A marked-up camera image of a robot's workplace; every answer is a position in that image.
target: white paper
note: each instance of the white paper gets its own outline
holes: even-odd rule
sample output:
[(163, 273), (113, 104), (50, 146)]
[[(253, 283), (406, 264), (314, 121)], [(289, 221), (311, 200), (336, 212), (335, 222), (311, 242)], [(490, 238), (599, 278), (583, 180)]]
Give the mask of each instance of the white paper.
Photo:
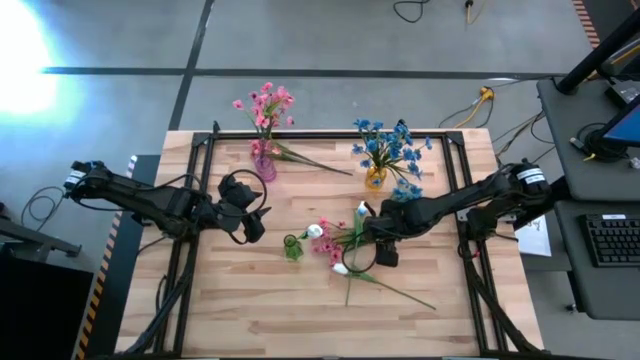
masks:
[(547, 220), (543, 216), (516, 231), (521, 254), (551, 256)]

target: concrete floor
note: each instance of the concrete floor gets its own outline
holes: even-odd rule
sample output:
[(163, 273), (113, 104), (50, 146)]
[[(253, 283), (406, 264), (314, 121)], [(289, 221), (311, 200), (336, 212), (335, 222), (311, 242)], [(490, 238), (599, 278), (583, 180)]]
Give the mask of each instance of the concrete floor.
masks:
[[(0, 9), (12, 3), (17, 0), (4, 0)], [(590, 51), (571, 0), (491, 0), (471, 27), (464, 24), (462, 3), (434, 0), (425, 6), (423, 19), (411, 25), (393, 13), (392, 2), (383, 0), (217, 0), (198, 68), (418, 70), (451, 72), (457, 79), (198, 76), (179, 128), (209, 129), (213, 120), (224, 129), (247, 128), (231, 101), (267, 80), (287, 86), (296, 96), (292, 114), (297, 128), (345, 128), (355, 117), (388, 124), (404, 118), (415, 128), (435, 127), (468, 106), (480, 86), (500, 83), (460, 79), (460, 72), (566, 72)], [(9, 79), (0, 83), (0, 178), (5, 183), (0, 201), (14, 217), (38, 188), (61, 186), (74, 160), (103, 160), (124, 173), (131, 155), (160, 153), (182, 80), (29, 75), (32, 83), (25, 83), (21, 79), (33, 71), (25, 58), (39, 54), (36, 65), (43, 66), (184, 68), (205, 0), (24, 4), (26, 11), (0, 10), (0, 30), (12, 26), (11, 34), (29, 36), (9, 42), (10, 51), (0, 59), (0, 73)], [(411, 17), (418, 8), (401, 11)], [(535, 82), (499, 88), (487, 127), (496, 138), (538, 111)], [(544, 120), (536, 131), (551, 138)], [(550, 147), (526, 133), (502, 159), (535, 159)], [(551, 179), (562, 174), (553, 151), (539, 164)], [(64, 203), (42, 231), (82, 244), (83, 254), (75, 260), (53, 254), (50, 261), (96, 271), (111, 219), (112, 214)], [(569, 316), (563, 311), (572, 302), (566, 276), (531, 273), (528, 278), (548, 349), (638, 358), (633, 339), (640, 335), (640, 323)]]

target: bright light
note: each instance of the bright light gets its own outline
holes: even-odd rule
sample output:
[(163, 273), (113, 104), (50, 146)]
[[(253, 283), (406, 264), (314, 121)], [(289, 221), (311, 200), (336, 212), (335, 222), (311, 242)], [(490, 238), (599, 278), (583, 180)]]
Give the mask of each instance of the bright light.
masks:
[(0, 113), (30, 114), (55, 101), (56, 76), (40, 71), (51, 65), (40, 27), (19, 0), (0, 0)]

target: wooden tabletop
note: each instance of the wooden tabletop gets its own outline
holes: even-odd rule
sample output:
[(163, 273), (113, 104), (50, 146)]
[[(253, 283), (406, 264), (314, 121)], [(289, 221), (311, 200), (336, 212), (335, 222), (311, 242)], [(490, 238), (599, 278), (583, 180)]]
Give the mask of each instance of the wooden tabletop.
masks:
[[(483, 179), (496, 169), (489, 133), (463, 131), (473, 180)], [(192, 134), (167, 134), (157, 184), (186, 171)], [(284, 143), (354, 176), (276, 163), (278, 177), (268, 184), (267, 205), (273, 209), (263, 218), (267, 232), (258, 243), (239, 246), (219, 230), (202, 232), (183, 356), (477, 355), (452, 216), (428, 234), (399, 243), (397, 268), (374, 266), (369, 272), (378, 280), (433, 304), (437, 310), (381, 286), (355, 280), (349, 306), (345, 307), (347, 279), (330, 270), (326, 255), (312, 253), (309, 243), (304, 242), (305, 255), (298, 263), (285, 260), (282, 240), (286, 234), (302, 233), (320, 216), (351, 224), (353, 211), (361, 200), (379, 209), (394, 184), (387, 181), (381, 192), (365, 188), (366, 169), (358, 164), (362, 156), (351, 154), (353, 140)], [(434, 142), (433, 150), (423, 156), (419, 165), (425, 172), (421, 182), (424, 196), (450, 191), (440, 142)], [(243, 168), (253, 169), (247, 141), (217, 141), (209, 179), (214, 201), (222, 176)], [(255, 179), (240, 175), (238, 179), (260, 190)], [(458, 179), (461, 182), (462, 176), (458, 175)], [(500, 225), (498, 232), (513, 235), (507, 225)], [(142, 245), (159, 236), (157, 229), (145, 230)], [(502, 307), (528, 340), (542, 348), (517, 243), (492, 238), (487, 246)], [(117, 349), (131, 345), (153, 318), (156, 289), (167, 271), (170, 252), (171, 242), (164, 241), (138, 257)], [(486, 307), (483, 316), (489, 343), (495, 348)], [(170, 324), (167, 345), (172, 343), (174, 325), (175, 322)]]

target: keyboard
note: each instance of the keyboard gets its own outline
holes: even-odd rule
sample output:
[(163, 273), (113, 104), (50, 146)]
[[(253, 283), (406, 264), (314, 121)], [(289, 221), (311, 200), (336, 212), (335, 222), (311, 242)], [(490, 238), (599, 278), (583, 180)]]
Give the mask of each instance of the keyboard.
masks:
[(640, 216), (578, 217), (595, 267), (640, 267)]

